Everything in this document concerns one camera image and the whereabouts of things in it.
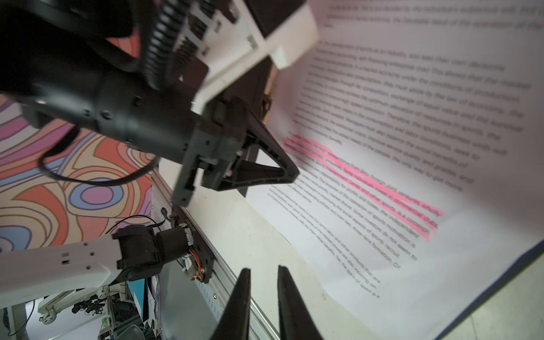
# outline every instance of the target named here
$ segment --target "white paper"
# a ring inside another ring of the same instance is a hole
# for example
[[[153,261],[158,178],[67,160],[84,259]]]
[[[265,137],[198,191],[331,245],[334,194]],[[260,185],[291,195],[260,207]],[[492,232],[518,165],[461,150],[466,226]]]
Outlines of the white paper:
[[[248,201],[376,335],[434,339],[544,238],[544,5],[312,7],[268,122],[300,175]]]
[[[147,323],[151,327],[151,321],[154,321],[154,327],[152,330],[155,336],[158,336],[162,331],[162,326],[160,324],[160,283],[158,275],[151,277],[151,287],[147,288],[147,297],[150,311]]]

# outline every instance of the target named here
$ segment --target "screw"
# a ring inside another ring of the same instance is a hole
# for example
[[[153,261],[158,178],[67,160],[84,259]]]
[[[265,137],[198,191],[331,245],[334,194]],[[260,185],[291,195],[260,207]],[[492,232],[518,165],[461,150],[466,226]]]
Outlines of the screw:
[[[238,10],[232,3],[228,7],[228,11],[231,13],[231,15],[234,17],[234,19],[238,18]]]
[[[102,116],[102,118],[104,118],[106,120],[110,120],[110,119],[113,118],[113,114],[108,110],[102,110],[100,112],[100,115]]]
[[[134,96],[132,98],[132,106],[139,107],[141,105],[142,98],[140,96]]]
[[[215,25],[215,29],[214,29],[216,33],[219,33],[219,30],[221,29],[221,25],[222,25],[221,21],[217,20],[217,24]]]
[[[251,48],[257,48],[257,41],[252,35],[248,35],[248,42],[251,45]]]

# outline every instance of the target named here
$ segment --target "swirl pattern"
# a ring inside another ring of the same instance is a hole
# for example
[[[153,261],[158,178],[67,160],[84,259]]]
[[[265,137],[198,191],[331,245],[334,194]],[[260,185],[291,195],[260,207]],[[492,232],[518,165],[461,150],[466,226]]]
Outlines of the swirl pattern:
[[[137,34],[111,43],[137,55]],[[70,128],[54,120],[41,130],[21,116],[21,108],[0,96],[0,252],[93,239],[125,217],[151,213],[151,177],[118,187],[56,182],[43,176],[36,160]],[[55,172],[80,180],[126,176],[153,155],[92,131],[82,130],[62,154],[47,159]],[[145,218],[123,223],[145,224]]]

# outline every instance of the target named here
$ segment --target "black cable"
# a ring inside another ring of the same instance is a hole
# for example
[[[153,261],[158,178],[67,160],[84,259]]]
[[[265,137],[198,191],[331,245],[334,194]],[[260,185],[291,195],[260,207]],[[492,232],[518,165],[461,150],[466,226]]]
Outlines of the black cable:
[[[141,55],[147,51],[147,43],[153,29],[153,18],[156,15],[156,7],[151,0],[128,0],[132,21],[138,29],[140,36],[140,58],[133,58],[130,54],[117,48],[104,37],[96,40],[88,40],[87,44],[109,64],[125,72],[139,72]]]
[[[115,180],[108,180],[108,181],[82,181],[76,178],[69,178],[66,176],[56,174],[50,169],[48,169],[45,166],[45,159],[47,157],[56,156],[60,154],[61,152],[65,151],[66,149],[68,149],[68,147],[72,144],[72,142],[77,138],[77,135],[79,134],[79,130],[80,128],[77,125],[72,127],[70,131],[68,131],[60,139],[60,141],[58,141],[55,145],[53,145],[51,149],[44,152],[40,156],[40,158],[38,158],[38,169],[40,169],[40,172],[42,174],[57,181],[85,183],[85,184],[89,184],[96,187],[114,187],[114,186],[120,186],[122,184],[127,184],[134,180],[137,180],[141,176],[144,176],[145,174],[153,170],[153,168],[155,168],[159,164],[160,158],[155,156],[155,158],[151,162],[144,165],[142,168],[136,170],[135,172],[128,174],[125,177],[117,178]]]
[[[145,218],[149,218],[154,224],[157,224],[157,222],[155,222],[155,220],[152,219],[151,217],[146,216],[146,215],[137,214],[137,215],[132,215],[132,216],[129,216],[129,217],[125,217],[125,218],[123,218],[122,220],[115,222],[115,224],[114,224],[110,229],[108,229],[108,231],[105,232],[104,234],[109,234],[109,232],[112,231],[115,227],[117,227],[117,225],[118,225],[119,223],[124,222],[124,221],[128,220],[129,218],[133,218],[133,217],[145,217]]]
[[[195,2],[211,20],[217,0],[165,0],[158,9],[150,39],[145,46],[147,50],[141,49],[143,54],[140,56],[143,59],[142,73],[155,90],[162,91],[178,81],[199,49],[208,26],[189,12]],[[178,46],[177,37],[186,25],[192,34],[185,36]]]
[[[19,333],[26,325],[27,325],[27,322],[30,320],[30,317],[32,316],[32,313],[34,312],[34,306],[36,306],[36,300],[32,301],[32,310],[30,311],[30,315],[28,316],[28,319],[24,322],[24,325],[21,326],[21,328],[19,328],[15,333],[13,334],[10,334],[8,332],[8,336],[13,336],[13,335],[16,335],[17,333]]]
[[[107,232],[104,233],[104,235],[105,235],[105,234],[109,234],[109,232],[112,231],[119,223],[121,223],[121,222],[123,222],[123,221],[126,221],[126,220],[128,220],[129,218],[133,218],[133,217],[146,217],[146,218],[149,218],[151,221],[153,221],[153,224],[150,224],[150,225],[148,225],[148,226],[145,226],[145,227],[147,227],[147,228],[160,227],[160,226],[166,221],[166,219],[164,219],[164,220],[162,220],[161,222],[157,223],[157,222],[155,222],[154,219],[152,219],[151,217],[146,216],[146,215],[140,215],[140,214],[138,214],[138,215],[132,215],[132,216],[129,216],[129,217],[125,217],[125,218],[123,218],[123,219],[120,220],[120,221],[117,221],[110,229],[108,229]]]

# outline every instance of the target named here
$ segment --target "pink highlighter mark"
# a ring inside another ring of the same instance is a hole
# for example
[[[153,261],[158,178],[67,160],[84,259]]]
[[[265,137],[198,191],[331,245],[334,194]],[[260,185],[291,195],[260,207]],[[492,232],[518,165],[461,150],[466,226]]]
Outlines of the pink highlighter mark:
[[[406,197],[406,196],[404,196],[402,194],[399,194],[396,191],[392,190],[391,188],[387,188],[385,185],[383,185],[383,184],[377,182],[376,180],[372,179],[371,177],[369,177],[368,175],[366,175],[365,173],[363,173],[359,169],[355,169],[352,166],[343,163],[341,160],[339,160],[334,155],[334,153],[329,148],[317,143],[314,140],[308,140],[308,139],[306,139],[304,137],[300,137],[300,136],[294,136],[294,138],[297,139],[300,142],[297,142],[295,140],[291,140],[291,139],[288,139],[288,138],[284,138],[284,140],[283,140],[284,145],[289,149],[292,149],[292,150],[294,150],[294,151],[296,151],[298,153],[304,154],[304,155],[306,155],[308,157],[311,157],[311,158],[317,160],[319,163],[321,163],[324,167],[326,167],[329,171],[331,171],[333,174],[335,174],[342,181],[344,181],[345,183],[349,184],[351,187],[353,187],[353,188],[357,189],[358,191],[360,191],[362,194],[364,194],[366,197],[370,198],[372,201],[374,201],[377,205],[382,207],[384,210],[388,211],[393,216],[395,216],[396,218],[398,218],[399,220],[401,220],[405,224],[409,225],[412,229],[414,229],[417,233],[419,233],[425,240],[427,240],[427,242],[430,242],[430,236],[420,226],[418,226],[417,224],[415,224],[415,223],[411,222],[410,220],[408,220],[406,217],[404,217],[399,212],[394,210],[391,206],[389,206],[389,205],[385,204],[384,202],[382,202],[380,199],[378,199],[376,196],[374,196],[369,191],[362,188],[357,183],[353,182],[349,178],[347,178],[347,177],[343,176],[342,174],[340,174],[337,170],[335,170],[333,167],[331,167],[323,158],[325,158],[325,159],[335,163],[336,165],[338,165],[340,167],[340,169],[342,169],[349,176],[357,179],[358,181],[364,183],[365,185],[367,185],[367,186],[369,186],[371,188],[376,189],[377,191],[379,191],[380,193],[385,195],[387,198],[389,198],[391,201],[393,201],[396,205],[398,205],[403,210],[408,211],[411,214],[415,215],[416,217],[420,218],[433,231],[437,230],[436,224],[432,220],[430,220],[427,216],[423,215],[421,212],[419,212],[419,211],[413,209],[412,207],[408,206],[405,202],[415,204],[415,205],[417,205],[419,207],[422,207],[423,209],[425,209],[427,211],[430,211],[430,212],[436,214],[437,216],[441,216],[441,217],[444,216],[443,211],[441,211],[440,209],[438,209],[436,207],[428,205],[428,204],[426,204],[426,203],[424,203],[422,201],[418,201],[418,200],[416,200],[414,198]],[[302,148],[311,150],[311,152],[306,151],[304,149],[300,149],[300,148],[298,148],[296,146],[300,146]]]

